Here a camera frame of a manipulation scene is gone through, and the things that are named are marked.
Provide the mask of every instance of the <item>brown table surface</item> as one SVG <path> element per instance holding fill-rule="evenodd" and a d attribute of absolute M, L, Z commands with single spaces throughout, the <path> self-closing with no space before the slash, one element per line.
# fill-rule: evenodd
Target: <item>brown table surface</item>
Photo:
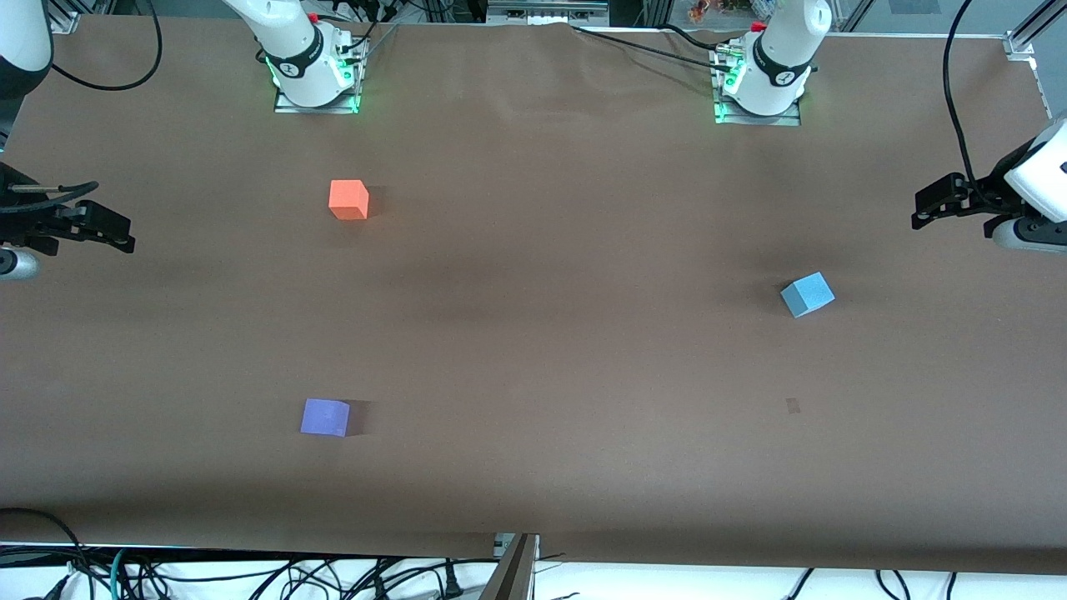
<path fill-rule="evenodd" d="M 239 21 L 163 28 L 147 84 L 52 75 L 3 155 L 99 180 L 139 243 L 0 285 L 2 504 L 96 542 L 1067 571 L 1067 263 L 909 228 L 960 169 L 942 40 L 830 37 L 802 127 L 755 128 L 563 26 L 402 27 L 348 116 L 274 114 Z M 154 48 L 86 18 L 57 63 Z M 954 75 L 987 173 L 1046 121 L 1034 76 L 994 40 Z M 795 320 L 815 270 L 838 300 Z M 308 397 L 362 435 L 299 433 Z"/>

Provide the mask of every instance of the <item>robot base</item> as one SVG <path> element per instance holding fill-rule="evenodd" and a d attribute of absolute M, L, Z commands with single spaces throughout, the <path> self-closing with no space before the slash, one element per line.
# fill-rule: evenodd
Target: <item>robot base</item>
<path fill-rule="evenodd" d="M 707 52 L 712 64 L 724 64 L 733 68 L 739 68 L 738 49 L 731 44 L 720 44 L 716 50 Z M 752 114 L 740 108 L 737 100 L 722 92 L 730 73 L 712 69 L 712 93 L 715 99 L 715 122 L 734 123 L 737 125 L 779 125 L 786 127 L 797 127 L 800 125 L 800 104 L 794 100 L 790 108 L 781 114 L 774 116 L 762 116 Z"/>
<path fill-rule="evenodd" d="M 351 34 L 347 31 L 343 32 L 348 35 L 347 43 L 351 43 Z M 355 114 L 360 112 L 360 101 L 363 99 L 363 80 L 367 76 L 367 50 L 370 47 L 370 41 L 364 40 L 359 46 L 353 48 L 350 52 L 344 54 L 341 60 L 346 60 L 351 64 L 347 64 L 340 67 L 340 72 L 345 77 L 351 77 L 354 82 L 351 88 L 343 91 L 340 95 L 333 99 L 333 101 L 327 102 L 320 107 L 302 107 L 300 105 L 293 104 L 289 98 L 282 93 L 281 90 L 274 95 L 274 112 L 278 113 L 299 113 L 299 114 Z"/>

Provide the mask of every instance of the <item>purple cube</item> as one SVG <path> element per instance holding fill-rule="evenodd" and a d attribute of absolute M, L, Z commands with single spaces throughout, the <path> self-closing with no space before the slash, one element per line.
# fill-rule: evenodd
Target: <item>purple cube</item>
<path fill-rule="evenodd" d="M 301 433 L 344 438 L 348 430 L 348 402 L 307 398 Z"/>

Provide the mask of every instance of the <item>foam cube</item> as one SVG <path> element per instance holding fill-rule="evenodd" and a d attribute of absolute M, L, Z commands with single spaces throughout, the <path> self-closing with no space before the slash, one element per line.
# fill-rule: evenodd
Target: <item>foam cube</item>
<path fill-rule="evenodd" d="M 330 210 L 341 221 L 366 219 L 369 204 L 370 192 L 360 179 L 330 181 Z"/>
<path fill-rule="evenodd" d="M 823 273 L 815 271 L 791 283 L 782 290 L 782 299 L 793 313 L 793 318 L 797 318 L 829 304 L 833 300 L 833 291 L 823 279 Z"/>
<path fill-rule="evenodd" d="M 300 432 L 344 438 L 348 432 L 348 402 L 307 398 Z"/>

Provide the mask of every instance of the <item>black cable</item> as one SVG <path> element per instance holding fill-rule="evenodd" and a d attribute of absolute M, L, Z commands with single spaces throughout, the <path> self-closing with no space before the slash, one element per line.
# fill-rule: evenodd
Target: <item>black cable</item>
<path fill-rule="evenodd" d="M 956 30 L 959 29 L 959 21 L 964 18 L 964 13 L 971 5 L 973 0 L 964 0 L 959 6 L 956 18 L 949 28 L 949 37 L 944 42 L 944 57 L 941 60 L 941 81 L 944 84 L 944 101 L 949 105 L 949 116 L 952 119 L 952 128 L 956 130 L 956 141 L 959 143 L 959 154 L 964 157 L 964 170 L 967 172 L 967 180 L 971 189 L 982 198 L 982 190 L 978 188 L 978 180 L 974 177 L 974 169 L 971 167 L 971 154 L 967 152 L 967 140 L 964 138 L 964 128 L 959 124 L 959 115 L 956 113 L 956 102 L 952 99 L 952 84 L 949 82 L 949 57 L 952 52 L 952 42 L 956 38 Z"/>
<path fill-rule="evenodd" d="M 332 574 L 334 577 L 334 581 L 337 582 L 337 591 L 344 591 L 340 584 L 340 575 L 337 574 L 337 569 L 333 568 L 333 563 L 330 563 L 327 568 L 330 569 L 330 574 Z"/>
<path fill-rule="evenodd" d="M 944 600 L 952 600 L 952 588 L 956 587 L 956 571 L 949 574 L 949 587 L 944 589 Z"/>
<path fill-rule="evenodd" d="M 75 552 L 77 553 L 78 558 L 81 560 L 81 565 L 86 570 L 92 570 L 92 565 L 90 564 L 89 558 L 85 556 L 85 551 L 82 548 L 81 542 L 78 541 L 78 536 L 74 535 L 74 532 L 70 530 L 70 527 L 68 527 L 66 523 L 60 520 L 59 517 L 52 515 L 51 512 L 45 512 L 44 510 L 37 510 L 35 508 L 22 508 L 19 506 L 0 508 L 0 516 L 3 515 L 26 515 L 29 517 L 36 517 L 38 519 L 50 521 L 53 525 L 63 530 L 63 534 L 66 535 L 67 539 L 70 540 L 70 543 L 74 544 Z M 95 600 L 96 598 L 96 585 L 93 583 L 92 579 L 89 582 L 89 598 L 90 600 Z"/>
<path fill-rule="evenodd" d="M 911 591 L 908 589 L 908 584 L 905 583 L 904 581 L 904 575 L 901 574 L 901 571 L 897 571 L 895 569 L 893 570 L 893 574 L 896 575 L 896 581 L 901 582 L 901 588 L 904 589 L 904 600 L 911 600 Z M 881 581 L 881 569 L 875 569 L 874 579 L 878 580 L 878 585 L 881 587 L 881 590 L 885 591 L 887 596 L 889 596 L 893 600 L 901 600 L 901 598 L 897 595 L 893 594 L 892 591 L 889 590 L 888 587 L 886 587 L 886 582 Z"/>
<path fill-rule="evenodd" d="M 696 46 L 698 48 L 703 48 L 705 50 L 714 50 L 715 49 L 715 44 L 704 44 L 700 40 L 697 40 L 696 37 L 689 35 L 684 29 L 682 29 L 682 28 L 680 28 L 678 26 L 673 26 L 673 25 L 671 25 L 669 22 L 665 22 L 663 25 L 658 25 L 658 26 L 656 26 L 656 29 L 669 29 L 669 30 L 673 31 L 674 33 L 681 35 L 683 40 L 685 40 L 686 42 L 688 42 L 689 44 L 692 44 L 694 46 Z"/>
<path fill-rule="evenodd" d="M 163 581 L 173 581 L 175 583 L 210 583 L 216 581 L 234 581 L 238 579 L 258 578 L 262 575 L 269 575 L 275 571 L 277 571 L 277 569 L 271 569 L 269 571 L 259 571 L 257 573 L 243 573 L 240 575 L 222 575 L 217 578 L 172 578 L 170 575 L 160 574 L 159 579 Z"/>
<path fill-rule="evenodd" d="M 814 568 L 806 570 L 803 574 L 800 575 L 800 580 L 797 581 L 796 586 L 793 587 L 793 594 L 786 596 L 785 600 L 796 600 L 797 597 L 800 596 L 800 590 L 803 589 L 803 585 L 808 583 L 808 578 L 810 578 L 813 572 L 815 572 Z"/>
<path fill-rule="evenodd" d="M 339 600 L 352 600 L 357 594 L 363 591 L 363 589 L 375 580 L 375 578 L 380 577 L 382 573 L 391 569 L 394 565 L 400 562 L 399 558 L 379 558 L 375 564 L 373 568 L 368 570 L 363 574 L 348 591 L 341 594 Z"/>
<path fill-rule="evenodd" d="M 434 577 L 437 578 L 437 588 L 441 590 L 441 597 L 444 598 L 444 596 L 445 596 L 445 582 L 444 582 L 444 580 L 441 579 L 441 573 L 437 572 L 437 569 L 441 568 L 441 567 L 443 567 L 443 566 L 444 566 L 444 564 L 442 563 L 440 565 L 434 565 L 432 567 L 417 567 L 417 568 L 414 568 L 414 569 L 408 569 L 408 570 L 404 570 L 404 571 L 400 571 L 399 573 L 396 573 L 395 575 L 391 577 L 387 581 L 393 581 L 394 579 L 400 578 L 400 575 L 402 575 L 404 573 L 410 573 L 410 574 L 408 574 L 407 577 L 400 578 L 393 585 L 385 586 L 385 588 L 382 589 L 381 594 L 375 596 L 373 600 L 385 600 L 388 597 L 389 591 L 392 591 L 394 588 L 396 588 L 401 583 L 404 583 L 408 580 L 415 579 L 415 578 L 417 578 L 419 575 L 423 575 L 423 574 L 426 574 L 426 573 L 433 573 Z"/>
<path fill-rule="evenodd" d="M 659 54 L 662 57 L 667 57 L 669 59 L 674 59 L 674 60 L 679 60 L 679 61 L 682 61 L 682 62 L 686 62 L 686 63 L 699 65 L 699 66 L 702 66 L 702 67 L 705 67 L 705 68 L 711 68 L 711 69 L 714 69 L 714 70 L 721 70 L 723 73 L 728 73 L 730 70 L 730 67 L 728 67 L 727 65 L 712 64 L 712 63 L 706 62 L 706 61 L 698 61 L 696 59 L 690 59 L 688 57 L 683 57 L 683 56 L 680 56 L 680 54 L 673 54 L 671 52 L 667 52 L 667 51 L 660 50 L 658 48 L 652 48 L 652 47 L 649 47 L 649 46 L 642 46 L 640 44 L 635 44 L 635 43 L 630 42 L 627 40 L 620 40 L 618 37 L 611 37 L 610 35 L 604 35 L 603 33 L 600 33 L 598 31 L 590 31 L 588 29 L 582 29 L 580 27 L 576 27 L 576 26 L 573 26 L 573 25 L 571 26 L 571 29 L 573 29 L 575 31 L 579 31 L 582 33 L 585 33 L 586 35 L 592 35 L 593 37 L 600 37 L 601 40 L 607 40 L 608 42 L 616 42 L 618 44 L 622 44 L 623 46 L 630 46 L 631 48 L 637 48 L 639 50 L 644 50 L 647 52 L 652 52 L 654 54 Z"/>
<path fill-rule="evenodd" d="M 304 572 L 300 568 L 293 567 L 293 569 L 296 569 L 297 572 L 302 573 L 304 575 L 300 581 L 296 581 L 296 580 L 292 579 L 292 570 L 293 569 L 289 569 L 288 570 L 288 572 L 289 572 L 289 583 L 286 584 L 287 586 L 290 586 L 289 587 L 289 593 L 288 594 L 283 594 L 282 595 L 282 600 L 291 600 L 292 599 L 292 595 L 297 591 L 297 588 L 299 588 L 301 585 L 304 585 L 305 583 L 310 584 L 310 585 L 319 585 L 317 583 L 312 582 L 310 580 L 315 577 L 315 573 L 321 571 L 322 569 L 325 569 L 327 566 L 329 566 L 330 563 L 332 563 L 334 560 L 335 559 L 323 560 L 321 565 L 319 565 L 318 567 L 312 569 L 308 572 Z"/>
<path fill-rule="evenodd" d="M 289 560 L 288 563 L 285 564 L 285 566 L 273 571 L 270 577 L 265 579 L 259 584 L 259 587 L 255 588 L 255 590 L 252 591 L 252 595 L 249 596 L 249 600 L 259 600 L 262 597 L 264 593 L 267 591 L 267 588 L 270 587 L 270 584 L 274 583 L 274 580 L 282 577 L 282 573 L 288 571 L 289 568 L 291 568 L 296 564 L 297 564 L 296 560 Z"/>
<path fill-rule="evenodd" d="M 66 192 L 55 198 L 50 198 L 48 200 L 42 200 L 41 202 L 34 202 L 31 204 L 16 204 L 14 206 L 0 206 L 0 215 L 16 215 L 19 212 L 33 212 L 34 210 L 41 210 L 43 208 L 51 208 L 52 206 L 59 206 L 65 202 L 70 202 L 71 200 L 77 200 L 89 192 L 100 187 L 100 184 L 96 181 L 86 181 L 84 184 L 79 184 L 77 186 L 60 186 L 61 192 Z"/>
<path fill-rule="evenodd" d="M 359 47 L 360 44 L 366 42 L 367 38 L 370 37 L 371 32 L 375 31 L 376 27 L 378 27 L 378 21 L 370 21 L 370 27 L 367 28 L 367 32 L 363 34 L 363 37 L 360 37 L 359 40 L 356 40 L 355 42 L 353 42 L 348 46 L 341 46 L 340 48 L 341 53 L 351 51 L 352 49 Z"/>
<path fill-rule="evenodd" d="M 91 88 L 93 90 L 99 90 L 100 92 L 125 92 L 126 90 L 132 90 L 133 88 L 137 88 L 138 85 L 141 85 L 145 81 L 152 79 L 152 76 L 156 75 L 156 72 L 159 69 L 159 63 L 163 60 L 163 30 L 160 29 L 159 27 L 159 15 L 156 14 L 155 4 L 152 3 L 152 0 L 145 0 L 145 2 L 148 3 L 148 9 L 152 10 L 152 22 L 156 26 L 156 61 L 152 63 L 152 68 L 149 68 L 148 73 L 144 74 L 144 76 L 141 77 L 141 79 L 138 79 L 132 83 L 126 83 L 125 85 L 100 85 L 99 83 L 90 83 L 89 81 L 85 81 L 80 77 L 70 75 L 66 70 L 63 70 L 55 63 L 52 63 L 52 70 L 62 75 L 63 77 L 66 77 L 67 79 L 74 81 L 75 83 L 84 85 L 85 88 Z"/>
<path fill-rule="evenodd" d="M 420 11 L 426 11 L 426 13 L 429 14 L 429 15 L 447 15 L 452 10 L 452 5 L 451 4 L 449 4 L 447 9 L 442 9 L 442 10 L 439 11 L 436 9 L 431 9 L 428 5 L 427 6 L 423 6 L 418 2 L 415 2 L 415 0 L 408 0 L 408 3 L 411 4 L 412 6 L 415 6 L 416 9 L 418 9 Z"/>

